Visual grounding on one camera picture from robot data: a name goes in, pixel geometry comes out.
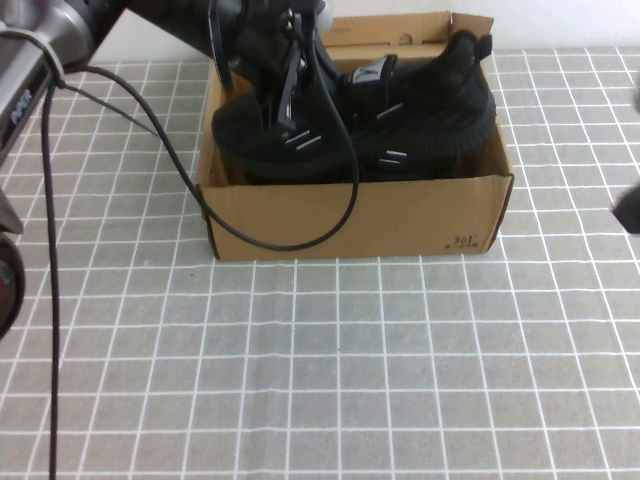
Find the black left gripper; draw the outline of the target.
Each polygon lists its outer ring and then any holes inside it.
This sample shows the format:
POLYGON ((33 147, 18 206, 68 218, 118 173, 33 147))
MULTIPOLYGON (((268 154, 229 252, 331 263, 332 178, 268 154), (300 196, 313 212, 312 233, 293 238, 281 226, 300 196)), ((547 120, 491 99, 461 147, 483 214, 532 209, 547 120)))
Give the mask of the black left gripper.
POLYGON ((316 25, 318 1, 211 1, 209 37, 218 78, 227 92, 232 74, 276 96, 273 126, 281 138, 297 130, 294 100, 339 93, 343 77, 316 25))

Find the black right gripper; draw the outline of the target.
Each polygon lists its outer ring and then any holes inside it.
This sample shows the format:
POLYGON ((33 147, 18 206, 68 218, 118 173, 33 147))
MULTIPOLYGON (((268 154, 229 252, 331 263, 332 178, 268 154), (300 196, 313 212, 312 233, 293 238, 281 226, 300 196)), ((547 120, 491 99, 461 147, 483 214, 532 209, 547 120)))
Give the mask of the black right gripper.
POLYGON ((640 186, 627 191, 614 205, 612 214, 628 234, 640 233, 640 186))

